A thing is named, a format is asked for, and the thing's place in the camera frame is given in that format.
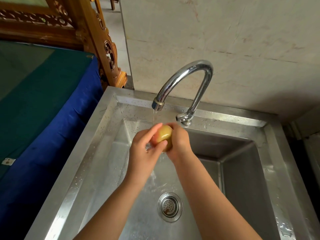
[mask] curved faucet spout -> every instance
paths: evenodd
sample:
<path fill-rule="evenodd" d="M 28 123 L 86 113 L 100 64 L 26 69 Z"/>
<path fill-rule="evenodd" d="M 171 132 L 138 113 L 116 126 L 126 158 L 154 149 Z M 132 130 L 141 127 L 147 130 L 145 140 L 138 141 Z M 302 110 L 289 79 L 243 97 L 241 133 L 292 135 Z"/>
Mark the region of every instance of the curved faucet spout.
<path fill-rule="evenodd" d="M 213 72 L 214 68 L 210 61 L 207 60 L 196 60 L 194 62 L 191 62 L 184 67 L 182 67 L 180 70 L 178 70 L 170 79 L 163 85 L 161 90 L 159 91 L 158 95 L 154 98 L 152 103 L 152 108 L 155 111 L 159 111 L 162 109 L 163 105 L 165 104 L 165 100 L 169 93 L 172 91 L 172 89 L 181 82 L 185 77 L 188 75 L 196 72 L 204 70 L 204 78 L 200 85 L 200 88 L 194 98 L 194 101 L 192 102 L 191 107 L 188 109 L 186 113 L 181 113 L 176 116 L 176 120 L 181 122 L 182 124 L 189 126 L 192 122 L 192 118 L 194 116 L 194 113 L 196 111 L 196 108 L 200 102 L 200 99 L 202 98 L 203 94 L 205 93 Z"/>

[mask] metal drain ring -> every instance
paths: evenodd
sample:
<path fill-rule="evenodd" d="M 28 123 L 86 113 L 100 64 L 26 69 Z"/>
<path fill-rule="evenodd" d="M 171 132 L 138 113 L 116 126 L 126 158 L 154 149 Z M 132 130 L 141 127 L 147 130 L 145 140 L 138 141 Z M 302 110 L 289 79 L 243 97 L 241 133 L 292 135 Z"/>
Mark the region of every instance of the metal drain ring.
<path fill-rule="evenodd" d="M 167 192 L 158 201 L 159 216 L 166 222 L 175 222 L 182 214 L 182 201 L 178 195 Z"/>

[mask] blue cloth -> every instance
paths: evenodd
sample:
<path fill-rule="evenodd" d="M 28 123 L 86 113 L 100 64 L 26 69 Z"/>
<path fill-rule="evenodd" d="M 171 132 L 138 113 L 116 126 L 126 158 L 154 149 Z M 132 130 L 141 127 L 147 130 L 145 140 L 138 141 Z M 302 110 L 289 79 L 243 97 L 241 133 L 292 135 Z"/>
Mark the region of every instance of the blue cloth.
<path fill-rule="evenodd" d="M 0 182 L 0 238 L 23 239 L 103 94 L 93 58 L 77 88 Z"/>

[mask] floor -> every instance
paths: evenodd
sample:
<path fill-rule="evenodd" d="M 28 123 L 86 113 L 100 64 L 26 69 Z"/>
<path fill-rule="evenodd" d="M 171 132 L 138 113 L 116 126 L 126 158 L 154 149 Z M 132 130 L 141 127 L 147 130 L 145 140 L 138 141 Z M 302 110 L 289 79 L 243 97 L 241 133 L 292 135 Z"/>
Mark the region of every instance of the floor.
<path fill-rule="evenodd" d="M 115 10 L 112 11 L 110 0 L 100 0 L 100 4 L 109 35 L 117 47 L 118 67 L 120 67 L 122 71 L 125 71 L 128 76 L 131 76 L 120 5 L 119 3 L 115 3 Z"/>

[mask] person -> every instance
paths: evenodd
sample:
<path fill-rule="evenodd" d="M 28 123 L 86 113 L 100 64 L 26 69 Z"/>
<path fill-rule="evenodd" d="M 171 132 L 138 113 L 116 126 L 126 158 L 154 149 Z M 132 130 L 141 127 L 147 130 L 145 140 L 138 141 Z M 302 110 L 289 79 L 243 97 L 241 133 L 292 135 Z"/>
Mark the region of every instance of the person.
<path fill-rule="evenodd" d="M 191 150 L 188 132 L 177 123 L 172 130 L 172 149 L 167 152 L 177 171 L 203 240 L 262 240 L 233 207 Z M 74 240 L 116 240 L 126 224 L 130 209 L 167 145 L 160 142 L 146 150 L 162 126 L 138 132 L 130 147 L 126 176 Z"/>

